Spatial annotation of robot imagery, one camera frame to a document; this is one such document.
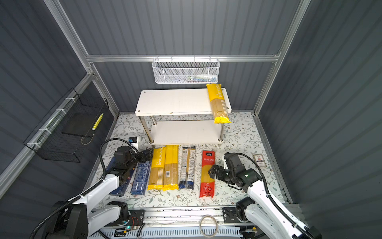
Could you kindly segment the red spaghetti pack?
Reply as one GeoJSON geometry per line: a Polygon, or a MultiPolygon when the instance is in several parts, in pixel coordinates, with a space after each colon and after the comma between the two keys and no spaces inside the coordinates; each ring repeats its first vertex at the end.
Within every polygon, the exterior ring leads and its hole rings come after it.
{"type": "Polygon", "coordinates": [[[209,170],[215,164],[215,152],[203,150],[200,197],[214,197],[215,180],[210,177],[209,170]]]}

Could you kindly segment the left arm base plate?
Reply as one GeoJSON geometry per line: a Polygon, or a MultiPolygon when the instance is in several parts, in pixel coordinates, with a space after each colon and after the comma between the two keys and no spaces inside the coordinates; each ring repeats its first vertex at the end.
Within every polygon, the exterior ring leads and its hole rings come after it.
{"type": "Polygon", "coordinates": [[[144,223],[144,215],[144,210],[130,210],[127,219],[117,220],[116,222],[113,222],[112,225],[138,228],[144,223]]]}

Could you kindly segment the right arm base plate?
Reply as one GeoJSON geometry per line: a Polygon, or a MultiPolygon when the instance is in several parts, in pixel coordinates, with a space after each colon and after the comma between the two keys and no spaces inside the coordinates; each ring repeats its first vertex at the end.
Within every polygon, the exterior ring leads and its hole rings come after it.
{"type": "Polygon", "coordinates": [[[221,209],[223,213],[223,220],[226,224],[233,224],[233,223],[246,223],[247,221],[243,221],[238,217],[238,214],[236,212],[236,208],[234,207],[223,207],[221,209]]]}

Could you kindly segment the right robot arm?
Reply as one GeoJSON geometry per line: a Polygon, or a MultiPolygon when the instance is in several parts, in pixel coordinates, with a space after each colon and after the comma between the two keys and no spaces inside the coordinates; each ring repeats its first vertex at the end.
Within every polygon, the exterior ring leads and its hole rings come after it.
{"type": "Polygon", "coordinates": [[[227,167],[214,164],[209,176],[247,194],[235,206],[239,221],[253,223],[271,239],[322,238],[317,228],[308,227],[270,192],[266,177],[254,159],[243,153],[227,152],[224,160],[227,167]]]}

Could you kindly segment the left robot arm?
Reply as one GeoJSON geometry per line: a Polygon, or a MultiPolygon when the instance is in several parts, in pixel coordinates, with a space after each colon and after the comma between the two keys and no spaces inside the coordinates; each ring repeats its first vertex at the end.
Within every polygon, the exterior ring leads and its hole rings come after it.
{"type": "Polygon", "coordinates": [[[130,214],[127,203],[111,201],[104,208],[96,209],[103,198],[125,184],[138,163],[148,162],[153,157],[153,149],[139,151],[130,141],[122,139],[124,145],[117,148],[111,167],[107,168],[102,149],[113,140],[104,141],[98,151],[101,178],[68,201],[58,201],[53,211],[32,230],[29,238],[35,238],[40,229],[44,229],[44,239],[86,239],[95,233],[106,238],[101,231],[103,227],[109,224],[125,227],[138,222],[130,214]]]}

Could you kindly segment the blue white spaghetti pack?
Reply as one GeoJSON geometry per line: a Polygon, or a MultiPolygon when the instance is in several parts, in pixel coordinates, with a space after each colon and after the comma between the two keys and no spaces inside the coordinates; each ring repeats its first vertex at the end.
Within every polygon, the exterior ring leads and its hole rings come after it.
{"type": "Polygon", "coordinates": [[[196,165],[196,147],[183,147],[179,189],[194,189],[196,165]]]}

